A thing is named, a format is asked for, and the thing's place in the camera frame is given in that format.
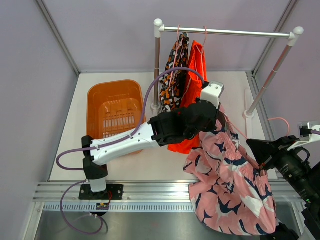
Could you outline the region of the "pink wire hanger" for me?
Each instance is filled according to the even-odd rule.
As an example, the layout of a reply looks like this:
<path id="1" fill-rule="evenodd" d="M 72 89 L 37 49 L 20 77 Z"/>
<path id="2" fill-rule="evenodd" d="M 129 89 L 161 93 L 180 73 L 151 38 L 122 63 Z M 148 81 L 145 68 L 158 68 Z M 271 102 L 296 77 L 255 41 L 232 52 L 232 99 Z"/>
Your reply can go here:
<path id="1" fill-rule="evenodd" d="M 228 117 L 220 112 L 218 122 L 225 129 L 229 136 L 225 140 L 226 153 L 223 156 L 222 165 L 233 172 L 239 174 L 258 174 L 266 176 L 267 171 L 276 168 L 284 176 L 292 174 L 299 158 L 293 150 L 289 150 L 290 145 L 294 143 L 294 136 L 281 137 L 276 141 L 258 140 L 248 138 L 247 145 L 250 147 L 255 159 L 251 158 L 242 145 L 236 147 L 231 142 L 238 137 L 234 133 L 235 127 L 232 126 Z"/>

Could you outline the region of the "pink navy patterned shorts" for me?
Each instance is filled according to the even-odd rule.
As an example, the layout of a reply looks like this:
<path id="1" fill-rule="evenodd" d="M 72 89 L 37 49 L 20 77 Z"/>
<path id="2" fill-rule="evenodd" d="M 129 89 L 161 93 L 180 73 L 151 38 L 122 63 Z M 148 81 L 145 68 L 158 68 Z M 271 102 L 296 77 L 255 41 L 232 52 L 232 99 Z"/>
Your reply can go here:
<path id="1" fill-rule="evenodd" d="M 214 231 L 237 236 L 262 236 L 276 231 L 276 202 L 268 173 L 241 146 L 224 112 L 216 129 L 199 134 L 183 167 L 196 183 L 188 187 L 197 218 Z"/>

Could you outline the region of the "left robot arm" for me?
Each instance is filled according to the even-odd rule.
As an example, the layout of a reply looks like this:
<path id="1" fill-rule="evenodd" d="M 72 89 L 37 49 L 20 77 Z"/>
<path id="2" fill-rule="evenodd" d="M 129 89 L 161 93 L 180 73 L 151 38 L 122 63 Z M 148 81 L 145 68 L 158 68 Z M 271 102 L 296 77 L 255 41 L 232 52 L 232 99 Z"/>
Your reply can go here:
<path id="1" fill-rule="evenodd" d="M 197 98 L 195 103 L 172 112 L 163 112 L 139 127 L 109 138 L 82 137 L 83 170 L 88 184 L 80 187 L 80 200 L 122 199 L 123 187 L 107 185 L 107 164 L 119 157 L 148 148 L 180 144 L 200 132 L 216 129 L 220 100 Z"/>

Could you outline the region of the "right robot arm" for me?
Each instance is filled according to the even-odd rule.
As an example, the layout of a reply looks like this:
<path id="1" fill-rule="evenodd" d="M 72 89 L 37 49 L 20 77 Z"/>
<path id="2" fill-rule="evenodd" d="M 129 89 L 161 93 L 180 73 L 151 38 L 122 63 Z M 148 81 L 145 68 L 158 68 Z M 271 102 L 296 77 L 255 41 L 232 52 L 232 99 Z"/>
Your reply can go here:
<path id="1" fill-rule="evenodd" d="M 312 236 L 320 238 L 320 165 L 309 165 L 310 152 L 302 146 L 293 147 L 298 138 L 291 135 L 275 141 L 247 139 L 261 170 L 277 169 L 302 200 L 306 209 L 304 224 Z"/>

